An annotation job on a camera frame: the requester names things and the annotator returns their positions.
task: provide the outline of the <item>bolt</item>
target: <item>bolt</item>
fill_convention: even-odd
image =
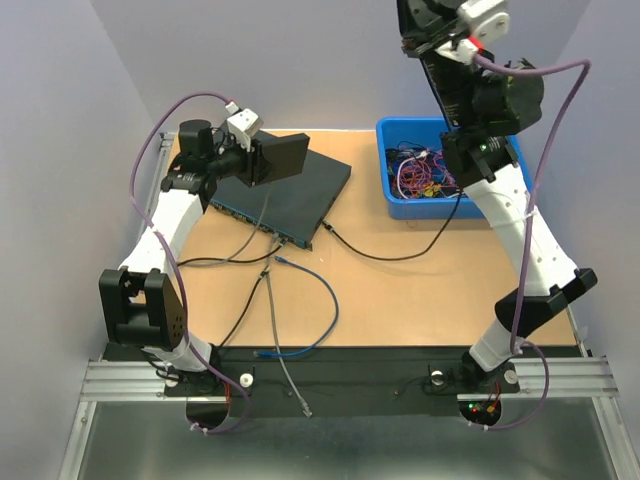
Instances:
[[[518,383],[518,374],[513,370],[507,370],[504,372],[504,379],[509,385],[515,385]]]
[[[431,372],[431,383],[436,387],[444,385],[444,374],[440,370]]]

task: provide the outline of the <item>wooden table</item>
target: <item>wooden table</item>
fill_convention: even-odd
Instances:
[[[443,220],[398,221],[387,213],[380,187],[374,132],[309,132],[310,148],[353,166],[328,220],[353,245],[374,255],[424,249]],[[177,142],[173,154],[177,152]],[[225,257],[251,226],[209,208],[189,236],[181,259]],[[267,252],[271,236],[258,233],[239,258]],[[471,345],[494,319],[494,303],[512,290],[516,274],[484,220],[454,220],[427,255],[406,262],[370,261],[349,251],[324,228],[313,251],[286,246],[280,255],[314,270],[334,288],[340,320],[327,346]],[[264,264],[183,267],[190,329],[220,342],[235,323]],[[273,262],[272,281],[282,345],[314,342],[333,319],[325,287],[297,269]],[[266,282],[262,282],[231,345],[273,345]],[[562,313],[536,332],[543,345],[574,345]]]

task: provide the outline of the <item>plastic container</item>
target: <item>plastic container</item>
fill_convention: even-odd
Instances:
[[[400,142],[415,142],[425,147],[440,150],[440,133],[447,127],[443,118],[438,117],[385,117],[376,125],[378,138],[378,156],[380,157],[380,177],[382,191],[387,200],[389,215],[397,220],[420,218],[448,218],[456,203],[455,198],[416,198],[406,200],[396,198],[391,194],[389,174],[387,172],[387,158],[385,149],[397,148]],[[518,154],[520,167],[527,187],[531,182],[527,167],[523,162],[522,152],[515,137],[509,137],[509,142]],[[471,199],[464,197],[460,200],[455,218],[482,218],[482,212]]]

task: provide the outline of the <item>gray wall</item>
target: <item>gray wall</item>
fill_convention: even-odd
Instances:
[[[87,1],[11,2],[0,44],[0,478],[53,479],[106,341],[98,276],[138,231],[150,119]]]
[[[611,15],[611,2],[592,0],[562,52],[561,61],[591,58],[593,69],[557,137],[540,204],[569,254],[600,277],[575,312],[588,327],[588,345],[611,361],[624,417],[640,452],[640,63],[633,33],[640,4],[625,0],[620,6],[623,13]],[[532,166],[576,75],[546,81],[545,117],[521,135]]]
[[[419,64],[400,51],[395,0],[92,3],[154,118],[199,89],[236,98],[272,128],[438,114]],[[553,62],[588,3],[512,0],[513,32],[496,52]],[[211,111],[196,101],[182,118]]]

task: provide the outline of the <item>purple cable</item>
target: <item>purple cable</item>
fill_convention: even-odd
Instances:
[[[488,60],[487,58],[479,54],[476,54],[473,60],[479,66],[481,66],[482,68],[485,68],[486,70],[489,70],[491,72],[498,73],[501,75],[512,76],[512,77],[542,77],[546,75],[551,75],[553,73],[564,72],[571,68],[582,66],[582,71],[580,72],[580,75],[578,76],[576,82],[573,84],[573,87],[569,91],[567,98],[562,103],[562,106],[560,107],[560,110],[556,115],[556,119],[553,122],[551,130],[549,131],[549,136],[547,137],[547,142],[544,145],[544,149],[540,157],[540,163],[538,164],[538,169],[536,170],[536,176],[533,181],[533,188],[531,190],[531,194],[529,196],[529,202],[527,204],[527,210],[526,210],[527,220],[525,223],[522,267],[520,269],[520,279],[518,281],[518,294],[516,296],[516,307],[513,315],[513,325],[511,326],[510,350],[514,355],[516,355],[518,353],[516,349],[516,339],[518,336],[518,327],[520,325],[520,315],[522,313],[522,304],[524,303],[524,286],[527,279],[527,271],[529,269],[529,254],[531,253],[531,238],[533,236],[533,215],[531,215],[531,213],[533,212],[536,205],[536,200],[538,198],[538,191],[540,189],[540,182],[542,179],[542,172],[544,171],[545,166],[547,164],[547,161],[549,158],[549,152],[551,151],[551,146],[553,145],[553,141],[555,140],[556,134],[558,133],[560,123],[562,122],[562,119],[564,118],[565,113],[567,113],[567,109],[569,108],[569,105],[571,104],[574,97],[576,96],[576,93],[578,93],[578,90],[584,83],[584,80],[587,77],[587,74],[589,73],[589,69],[591,68],[591,61],[588,59],[583,59],[583,60],[577,60],[575,62],[570,62],[565,65],[558,65],[554,67],[515,70],[513,68],[507,68],[507,67],[502,67],[500,65],[496,65],[490,60]],[[544,402],[547,399],[547,395],[549,393],[549,382],[550,382],[549,364],[547,363],[547,359],[542,353],[542,350],[540,350],[540,348],[537,345],[535,345],[533,342],[529,340],[525,340],[524,342],[522,342],[522,346],[531,347],[540,356],[540,360],[542,360],[542,366],[544,367],[544,390],[542,391],[542,396],[540,397],[540,401],[538,402],[538,405],[536,405],[536,408],[531,413],[521,418],[520,420],[509,423],[507,425],[500,425],[500,426],[493,426],[493,427],[489,427],[485,425],[484,428],[486,428],[487,430],[508,430],[528,422],[538,414],[538,412],[542,409],[542,406],[544,405]]]
[[[138,215],[140,215],[142,217],[142,219],[144,220],[144,223],[146,224],[146,226],[149,227],[152,230],[154,228],[153,221],[151,220],[149,215],[146,214],[146,212],[144,211],[142,206],[138,203],[138,200],[136,199],[136,196],[135,196],[135,185],[136,185],[136,176],[138,174],[138,169],[140,168],[140,163],[142,162],[142,157],[144,157],[145,152],[149,148],[149,145],[151,144],[151,141],[153,140],[153,138],[158,133],[158,130],[160,130],[160,128],[162,127],[162,124],[167,120],[167,118],[169,118],[169,116],[180,105],[182,105],[184,102],[186,102],[187,100],[190,100],[190,99],[192,99],[194,97],[215,97],[215,98],[218,98],[218,99],[222,100],[225,103],[225,105],[227,105],[231,101],[231,100],[227,99],[226,97],[224,97],[224,96],[222,96],[222,95],[220,95],[218,93],[215,93],[215,92],[196,92],[196,93],[192,93],[191,95],[187,95],[186,97],[178,100],[171,108],[169,108],[167,113],[165,113],[162,116],[162,118],[158,121],[158,123],[156,123],[156,125],[151,129],[151,133],[149,133],[149,135],[147,136],[147,139],[145,140],[144,144],[142,145],[142,148],[140,149],[140,152],[138,152],[138,156],[136,157],[136,161],[133,164],[133,170],[131,171],[131,179],[129,181],[129,195],[131,197],[131,203],[133,204],[133,208],[135,208],[136,212],[138,212]],[[171,269],[173,270],[173,272],[174,272],[174,274],[176,276],[176,281],[178,282],[178,288],[180,290],[180,297],[182,298],[182,307],[184,308],[185,324],[186,324],[185,325],[186,328],[185,328],[184,339],[187,342],[187,345],[189,345],[189,349],[191,350],[193,355],[198,359],[198,361],[200,361],[200,363],[202,363],[202,365],[204,365],[207,368],[207,370],[209,370],[213,375],[215,375],[221,381],[223,381],[225,383],[228,383],[229,385],[234,387],[236,390],[238,390],[242,394],[242,396],[244,397],[244,400],[245,400],[245,405],[246,405],[245,409],[242,412],[242,415],[240,416],[240,419],[237,422],[235,422],[234,424],[229,425],[228,427],[220,428],[220,429],[206,429],[206,428],[200,427],[197,424],[192,424],[192,427],[195,427],[197,430],[199,430],[199,431],[201,431],[201,432],[203,432],[205,434],[209,434],[209,433],[224,433],[224,432],[231,431],[231,430],[235,429],[236,427],[238,427],[249,416],[249,410],[251,408],[251,400],[250,400],[249,395],[247,394],[247,392],[245,391],[244,388],[242,388],[240,385],[238,385],[236,382],[234,382],[229,377],[224,375],[222,372],[218,371],[213,366],[211,366],[209,364],[209,362],[205,358],[203,358],[202,355],[200,355],[200,352],[198,352],[198,350],[191,344],[191,342],[189,340],[189,328],[188,328],[188,321],[187,321],[188,318],[189,318],[188,306],[187,306],[187,290],[186,290],[186,288],[184,286],[184,280],[183,280],[182,275],[180,273],[180,269],[178,268],[178,262],[176,261],[176,258],[173,255],[173,252],[171,251],[171,247],[167,243],[167,240],[164,238],[164,236],[158,231],[154,231],[153,233],[158,238],[158,241],[160,242],[160,245],[162,245],[162,249],[164,250],[165,255],[167,256],[167,260],[169,261],[169,264],[171,265]]]

